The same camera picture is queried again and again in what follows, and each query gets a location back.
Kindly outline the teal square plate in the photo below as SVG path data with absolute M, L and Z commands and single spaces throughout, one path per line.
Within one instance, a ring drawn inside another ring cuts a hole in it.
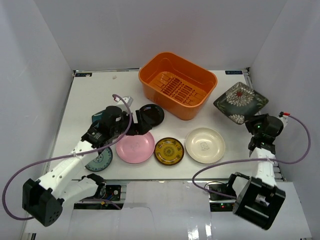
M 100 112 L 95 113 L 94 115 L 91 116 L 92 120 L 92 127 L 101 127 L 105 123 L 105 110 L 102 110 Z

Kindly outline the black floral square plate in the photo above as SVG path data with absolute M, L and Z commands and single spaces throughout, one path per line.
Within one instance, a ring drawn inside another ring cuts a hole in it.
M 249 117 L 257 114 L 269 102 L 269 99 L 242 82 L 237 82 L 213 105 L 231 121 L 242 125 Z

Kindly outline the cream round plate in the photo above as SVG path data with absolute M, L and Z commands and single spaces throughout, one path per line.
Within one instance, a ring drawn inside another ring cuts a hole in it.
M 185 148 L 190 157 L 201 164 L 218 162 L 226 151 L 223 137 L 207 127 L 192 130 L 185 138 Z

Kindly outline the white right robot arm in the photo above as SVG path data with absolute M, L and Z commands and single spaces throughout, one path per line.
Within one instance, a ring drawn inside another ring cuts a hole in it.
M 268 114 L 248 117 L 245 126 L 252 135 L 248 144 L 249 159 L 257 160 L 252 176 L 233 173 L 225 187 L 226 195 L 235 200 L 233 214 L 268 230 L 285 198 L 285 191 L 278 188 L 274 172 L 276 146 L 274 141 L 287 125 L 288 119 Z M 236 178 L 246 179 L 244 186 Z

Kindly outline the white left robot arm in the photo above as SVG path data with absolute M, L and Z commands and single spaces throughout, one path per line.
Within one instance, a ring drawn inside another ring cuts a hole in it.
M 133 121 L 129 109 L 123 111 L 118 106 L 108 106 L 101 118 L 94 121 L 81 137 L 69 157 L 37 180 L 28 179 L 23 184 L 22 208 L 48 227 L 60 217 L 67 204 L 73 205 L 87 197 L 103 198 L 106 182 L 101 176 L 91 173 L 78 182 L 73 179 L 96 158 L 96 153 L 103 151 L 103 147 L 110 147 L 125 135 L 144 135 L 152 129 L 139 110 L 135 114 L 137 122 Z

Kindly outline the orange plastic bin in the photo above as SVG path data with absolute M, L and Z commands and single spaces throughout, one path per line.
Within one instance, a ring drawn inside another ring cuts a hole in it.
M 214 73 L 171 52 L 156 55 L 138 77 L 147 99 L 184 121 L 198 114 L 218 84 Z

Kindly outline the black round plate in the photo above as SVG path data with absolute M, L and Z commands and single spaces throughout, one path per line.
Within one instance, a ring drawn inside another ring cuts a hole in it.
M 142 119 L 152 128 L 159 126 L 165 119 L 164 110 L 157 104 L 146 104 L 139 109 Z

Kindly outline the pink round plate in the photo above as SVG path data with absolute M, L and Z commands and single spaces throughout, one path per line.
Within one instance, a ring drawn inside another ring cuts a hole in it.
M 144 135 L 126 135 L 116 144 L 115 149 L 124 162 L 140 164 L 154 153 L 155 139 L 150 132 Z

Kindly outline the yellow patterned round plate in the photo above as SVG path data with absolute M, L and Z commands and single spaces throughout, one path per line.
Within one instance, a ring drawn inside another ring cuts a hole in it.
M 184 155 L 184 147 L 176 138 L 165 137 L 155 144 L 155 159 L 164 166 L 177 165 L 182 161 Z

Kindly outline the blue patterned round plate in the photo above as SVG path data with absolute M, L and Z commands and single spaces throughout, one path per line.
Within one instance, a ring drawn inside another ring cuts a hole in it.
M 85 168 L 91 172 L 101 172 L 105 170 L 113 160 L 113 151 L 110 147 L 105 148 L 98 156 L 90 161 Z

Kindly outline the left blue table label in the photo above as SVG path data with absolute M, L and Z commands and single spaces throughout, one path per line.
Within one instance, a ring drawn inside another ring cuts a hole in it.
M 91 77 L 92 76 L 92 73 L 91 72 L 76 72 L 74 74 L 74 77 L 75 78 L 87 78 L 87 77 Z

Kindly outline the blue table label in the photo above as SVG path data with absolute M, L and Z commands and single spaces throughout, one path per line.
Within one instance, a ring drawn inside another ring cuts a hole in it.
M 225 74 L 226 75 L 242 75 L 243 71 L 242 70 L 226 70 Z
M 76 72 L 74 74 L 74 77 L 75 78 L 87 78 L 87 77 L 91 77 L 92 76 L 92 73 L 91 72 Z

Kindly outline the right blue table label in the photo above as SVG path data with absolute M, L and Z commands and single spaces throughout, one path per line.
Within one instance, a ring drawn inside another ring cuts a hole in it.
M 225 74 L 226 75 L 242 75 L 243 71 L 242 70 L 226 70 Z

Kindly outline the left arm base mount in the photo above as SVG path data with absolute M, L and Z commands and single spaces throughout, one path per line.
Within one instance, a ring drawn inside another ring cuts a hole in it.
M 87 197 L 73 205 L 74 210 L 121 210 L 123 208 L 122 186 L 107 185 L 104 196 L 100 198 Z

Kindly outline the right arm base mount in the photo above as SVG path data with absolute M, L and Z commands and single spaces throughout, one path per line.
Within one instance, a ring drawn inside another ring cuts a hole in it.
M 235 205 L 235 199 L 226 197 L 224 195 L 236 197 L 236 192 L 231 187 L 227 187 L 227 184 L 220 181 L 210 181 L 204 185 L 207 190 L 215 191 L 220 194 L 209 192 L 209 205 L 210 211 L 215 212 L 232 212 Z

